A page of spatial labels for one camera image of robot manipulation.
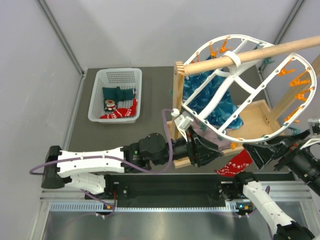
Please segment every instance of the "reflective metal surface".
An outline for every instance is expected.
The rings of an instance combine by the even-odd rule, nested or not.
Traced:
[[[278,205],[306,226],[299,202]],[[103,220],[86,215],[54,235],[84,212],[50,212],[43,240],[269,240],[267,223],[259,212],[249,218],[230,213],[117,212]]]

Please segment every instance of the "blue garment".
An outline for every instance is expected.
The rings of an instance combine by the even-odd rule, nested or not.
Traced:
[[[206,80],[208,76],[210,76],[214,71],[205,71],[197,75],[190,75],[189,79],[184,79],[183,86],[183,96],[182,100],[186,101],[191,94]],[[225,77],[215,76],[207,86],[188,104],[188,107],[199,114],[205,106],[210,102],[212,97],[215,95],[216,91],[225,80]],[[230,91],[227,90],[222,97],[221,101],[218,103],[216,108],[212,113],[207,117],[207,121],[211,125],[221,126],[236,110],[238,107],[234,105]],[[240,128],[244,122],[238,116],[235,120],[233,120],[230,125],[227,127],[229,129],[238,129]]]

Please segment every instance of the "red patterned fabric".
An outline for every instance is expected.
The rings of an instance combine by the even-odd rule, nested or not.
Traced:
[[[129,108],[118,108],[112,113],[105,114],[100,119],[120,119],[123,117],[134,116],[137,111],[137,99],[133,99],[132,106]]]
[[[244,149],[237,156],[232,158],[227,165],[215,172],[224,177],[234,177],[237,173],[242,172],[246,167],[252,164],[249,153]]]

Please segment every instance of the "laundry basket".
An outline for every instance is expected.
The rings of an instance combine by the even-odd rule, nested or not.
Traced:
[[[102,88],[135,89],[135,98],[137,99],[136,113],[134,116],[100,119],[105,115],[104,95]],[[138,68],[109,68],[102,69],[96,73],[88,118],[92,122],[102,124],[133,124],[140,115],[141,106],[141,90],[142,90],[142,71]],[[118,108],[130,108],[133,104],[132,100],[119,101]]]

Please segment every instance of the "wooden stand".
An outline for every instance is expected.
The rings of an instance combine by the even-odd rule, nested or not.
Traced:
[[[320,36],[310,37],[302,40],[288,42],[271,47],[256,49],[248,52],[239,53],[238,57],[242,63],[264,59],[284,53],[291,53],[300,49],[310,48],[320,45]],[[233,61],[227,57],[219,57],[211,60],[196,62],[189,65],[183,65],[181,61],[175,63],[173,75],[173,108],[181,111],[182,95],[184,88],[184,79],[187,75],[199,74],[201,72],[213,69],[224,68],[234,65]],[[312,67],[317,77],[320,75],[320,55],[313,61]],[[303,78],[308,78],[309,74],[305,74]],[[283,96],[281,101],[270,109],[265,100],[255,101],[249,104],[241,113],[240,117],[244,124],[239,129],[234,129],[228,133],[232,137],[242,137],[247,139],[259,138],[265,134],[274,133],[281,126],[278,123],[278,117],[294,102],[295,95],[309,88],[309,84],[291,87]],[[174,124],[175,118],[167,122],[172,139],[181,137],[178,129]],[[241,145],[234,149],[227,149],[225,156],[236,155],[243,150]],[[174,161],[175,168],[190,166],[189,158],[185,157]]]

